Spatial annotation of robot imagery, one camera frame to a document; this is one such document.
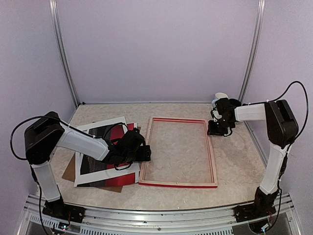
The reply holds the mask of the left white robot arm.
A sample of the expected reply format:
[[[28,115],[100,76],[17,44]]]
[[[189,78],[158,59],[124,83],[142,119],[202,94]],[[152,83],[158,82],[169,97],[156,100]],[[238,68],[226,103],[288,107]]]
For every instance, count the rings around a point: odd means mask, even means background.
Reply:
[[[107,134],[92,135],[62,121],[50,111],[34,117],[35,122],[24,132],[25,156],[34,172],[49,209],[57,217],[68,214],[58,189],[51,161],[58,148],[79,152],[105,164],[119,166],[151,160],[151,148],[139,129],[127,129],[120,138],[110,140]]]

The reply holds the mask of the red black photo print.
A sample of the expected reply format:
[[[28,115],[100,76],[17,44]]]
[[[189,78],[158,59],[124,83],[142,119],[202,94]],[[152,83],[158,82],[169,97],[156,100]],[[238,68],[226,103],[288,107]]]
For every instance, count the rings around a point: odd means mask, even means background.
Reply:
[[[94,123],[93,128],[83,128],[84,131],[87,131],[91,135],[104,136],[109,140],[114,140],[121,138],[124,135],[124,130],[126,127],[124,125],[117,125],[113,127],[112,125],[102,125],[100,123]],[[76,178],[74,184],[77,187],[94,187],[109,189],[112,187],[113,191],[120,192],[123,186],[132,185],[138,182],[139,178],[139,164],[134,163],[130,169],[135,169],[136,171],[127,174],[128,169],[116,171],[114,165],[105,164],[99,161],[96,161],[94,158],[81,153],[76,153],[75,155],[75,170]],[[100,172],[103,176],[110,176],[113,173],[120,173],[118,177],[104,179],[101,181],[88,182],[84,184],[79,184],[80,179],[83,175],[93,175],[96,172]]]

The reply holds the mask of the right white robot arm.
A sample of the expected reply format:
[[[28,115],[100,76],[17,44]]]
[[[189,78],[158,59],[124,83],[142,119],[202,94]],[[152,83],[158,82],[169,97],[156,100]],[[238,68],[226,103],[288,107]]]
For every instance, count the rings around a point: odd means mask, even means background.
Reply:
[[[208,122],[209,136],[230,136],[237,122],[266,122],[270,151],[259,190],[264,195],[276,193],[283,161],[299,131],[288,102],[282,99],[242,105],[235,99],[220,98],[215,100],[211,116],[213,119]]]

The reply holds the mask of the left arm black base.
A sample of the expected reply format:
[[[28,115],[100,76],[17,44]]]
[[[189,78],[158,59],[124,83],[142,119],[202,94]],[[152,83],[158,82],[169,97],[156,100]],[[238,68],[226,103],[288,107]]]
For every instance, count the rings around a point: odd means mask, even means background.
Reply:
[[[76,223],[82,223],[85,211],[84,207],[64,203],[62,197],[53,202],[46,200],[43,208],[44,215]]]

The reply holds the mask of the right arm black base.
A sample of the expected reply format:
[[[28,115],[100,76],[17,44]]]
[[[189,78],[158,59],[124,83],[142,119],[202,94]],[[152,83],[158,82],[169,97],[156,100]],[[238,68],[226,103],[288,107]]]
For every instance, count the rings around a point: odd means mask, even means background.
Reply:
[[[255,192],[253,203],[246,205],[238,205],[234,208],[236,222],[244,222],[256,218],[275,214],[276,209],[274,201],[279,193],[279,190],[272,194],[265,194],[258,187]]]

